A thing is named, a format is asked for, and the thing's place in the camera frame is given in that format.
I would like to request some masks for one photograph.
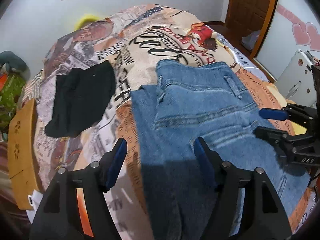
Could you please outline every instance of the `black cloth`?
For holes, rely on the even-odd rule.
[[[115,89],[116,79],[108,61],[58,75],[52,119],[45,133],[54,138],[78,136],[101,120]]]

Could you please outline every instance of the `denim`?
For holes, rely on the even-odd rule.
[[[158,62],[156,72],[158,85],[131,92],[155,239],[199,240],[212,213],[217,193],[205,183],[193,153],[197,137],[238,168],[262,167],[290,216],[309,175],[303,167],[285,166],[270,144],[253,135],[257,126],[273,126],[259,116],[233,71],[224,62],[195,68],[166,59]],[[240,190],[239,203],[243,198]],[[242,204],[238,206],[233,233],[241,218]]]

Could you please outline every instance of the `door frame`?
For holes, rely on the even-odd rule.
[[[233,0],[229,0],[228,10],[227,10],[227,17],[226,17],[226,22],[225,22],[224,26],[227,26],[228,22],[230,20],[232,2],[233,2]],[[267,36],[267,32],[268,32],[269,27],[271,25],[271,21],[273,19],[274,13],[276,11],[277,4],[278,4],[278,0],[270,0],[268,11],[267,11],[267,14],[266,14],[266,18],[265,18],[263,26],[261,28],[259,38],[257,39],[257,41],[256,41],[256,43],[254,45],[254,48],[253,48],[253,50],[252,50],[252,52],[250,54],[250,60],[251,61],[253,61],[253,59],[258,54],[258,52],[259,52],[259,50],[260,50],[260,48],[262,46],[262,43],[263,43],[265,37]]]

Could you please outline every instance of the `floor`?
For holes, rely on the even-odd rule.
[[[212,29],[216,32],[222,34],[235,48],[237,48],[240,52],[242,52],[247,58],[249,58],[251,52],[248,51],[241,44],[242,37],[237,35],[233,30],[223,26],[223,25],[210,25]]]

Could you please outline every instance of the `wooden door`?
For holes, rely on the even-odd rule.
[[[270,0],[230,0],[227,27],[244,37],[261,30]]]

